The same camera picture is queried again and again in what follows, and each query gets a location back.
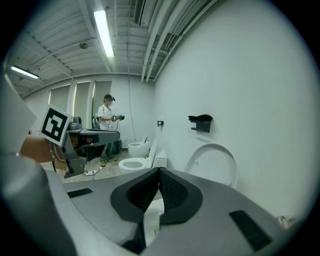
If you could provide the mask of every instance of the controller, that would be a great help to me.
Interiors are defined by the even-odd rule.
[[[119,114],[119,115],[114,115],[113,118],[114,119],[118,119],[119,121],[121,121],[121,120],[125,119],[125,116],[122,115],[122,114]]]

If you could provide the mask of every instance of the toilet tank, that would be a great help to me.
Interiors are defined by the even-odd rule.
[[[152,167],[167,167],[167,154],[163,149],[155,155]]]

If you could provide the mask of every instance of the black rubber pad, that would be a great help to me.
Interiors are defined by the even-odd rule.
[[[90,188],[83,188],[83,189],[79,189],[79,190],[75,190],[75,191],[70,191],[68,192],[68,196],[70,198],[76,198],[76,197],[80,197],[89,193],[92,193],[93,191]]]
[[[245,211],[237,210],[229,213],[229,215],[255,251],[262,249],[272,242],[271,238],[267,236]]]
[[[142,223],[158,189],[164,203],[160,225],[186,222],[196,214],[203,201],[199,188],[161,167],[116,187],[110,202],[123,220]]]

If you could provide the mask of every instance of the black device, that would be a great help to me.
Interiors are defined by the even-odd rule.
[[[122,115],[122,114],[118,115],[117,117],[118,117],[118,119],[119,119],[120,121],[123,120],[123,119],[125,119],[125,116]]]
[[[107,98],[111,98],[113,102],[116,101],[115,97],[113,97],[111,94],[107,94],[106,96],[104,96],[104,100],[107,100]]]

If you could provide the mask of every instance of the ceiling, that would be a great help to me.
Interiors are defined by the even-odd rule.
[[[141,77],[145,62],[145,75],[141,77],[144,80],[154,59],[150,80],[147,79],[150,82],[179,35],[208,2],[145,0],[142,18],[149,19],[143,18],[138,25],[134,22],[136,4],[143,4],[143,0],[49,1],[38,8],[9,51],[7,74],[23,98],[58,81],[84,75],[127,74],[129,70],[130,74]],[[167,8],[158,18],[160,11],[157,10],[165,3],[168,3]],[[93,16],[94,11],[102,9],[106,11],[114,58],[106,56]],[[149,57],[148,44],[151,47]],[[157,46],[159,51],[154,57]],[[38,75],[39,79],[10,70],[12,65]]]

